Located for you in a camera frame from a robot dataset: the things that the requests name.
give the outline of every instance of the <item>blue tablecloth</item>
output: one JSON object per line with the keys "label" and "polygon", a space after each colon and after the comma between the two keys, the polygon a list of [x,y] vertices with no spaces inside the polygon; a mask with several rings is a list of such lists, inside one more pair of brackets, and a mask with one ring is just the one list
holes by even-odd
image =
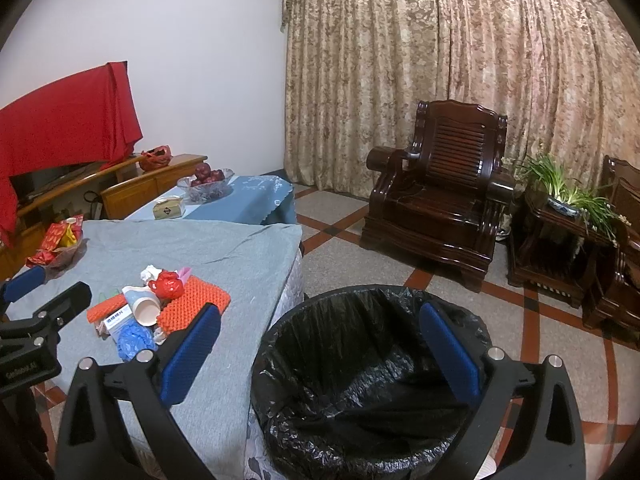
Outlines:
{"label": "blue tablecloth", "polygon": [[[240,224],[296,224],[293,186],[273,175],[234,177],[233,191],[222,198],[204,204],[187,205],[184,218],[189,220],[223,220]],[[174,187],[161,197],[183,196]],[[151,220],[157,199],[143,205],[127,220]]]}

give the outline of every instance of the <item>tissue box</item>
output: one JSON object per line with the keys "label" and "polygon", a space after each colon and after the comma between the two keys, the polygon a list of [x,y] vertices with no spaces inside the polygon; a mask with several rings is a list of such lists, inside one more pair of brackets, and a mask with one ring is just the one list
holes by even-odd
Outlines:
{"label": "tissue box", "polygon": [[154,217],[156,220],[180,218],[184,215],[184,211],[184,200],[179,196],[161,198],[154,205]]}

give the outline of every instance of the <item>curtain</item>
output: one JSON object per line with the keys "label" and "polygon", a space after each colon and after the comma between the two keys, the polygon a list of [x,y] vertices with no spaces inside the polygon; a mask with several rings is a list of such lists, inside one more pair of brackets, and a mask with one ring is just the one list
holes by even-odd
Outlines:
{"label": "curtain", "polygon": [[419,100],[509,117],[507,162],[550,152],[597,183],[640,166],[640,54],[606,0],[284,0],[289,176],[368,196],[374,146],[407,147]]}

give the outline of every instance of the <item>black plastic liner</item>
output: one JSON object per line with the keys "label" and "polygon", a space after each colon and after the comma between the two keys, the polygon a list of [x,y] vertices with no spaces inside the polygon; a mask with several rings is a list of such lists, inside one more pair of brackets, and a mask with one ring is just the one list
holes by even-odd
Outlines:
{"label": "black plastic liner", "polygon": [[468,310],[389,285],[311,298],[263,336],[252,405],[274,465],[290,480],[416,479],[447,450],[468,407],[420,335],[427,301],[491,346]]}

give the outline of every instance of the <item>metal screw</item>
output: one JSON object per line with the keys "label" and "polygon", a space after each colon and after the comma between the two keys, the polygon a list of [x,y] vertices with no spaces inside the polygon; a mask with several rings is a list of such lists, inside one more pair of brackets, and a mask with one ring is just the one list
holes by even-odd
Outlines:
{"label": "metal screw", "polygon": [[94,365],[93,359],[91,359],[90,357],[84,357],[80,359],[80,362],[78,363],[78,368],[80,368],[81,370],[88,370],[93,365]]}
{"label": "metal screw", "polygon": [[549,361],[549,364],[554,368],[560,368],[562,366],[562,359],[557,355],[550,355],[549,357],[547,357],[547,359]]}
{"label": "metal screw", "polygon": [[504,350],[497,346],[492,346],[486,353],[494,361],[502,361],[504,359]]}
{"label": "metal screw", "polygon": [[153,358],[154,353],[151,350],[141,350],[140,352],[138,352],[138,355],[136,355],[136,361],[139,361],[141,363],[148,363]]}

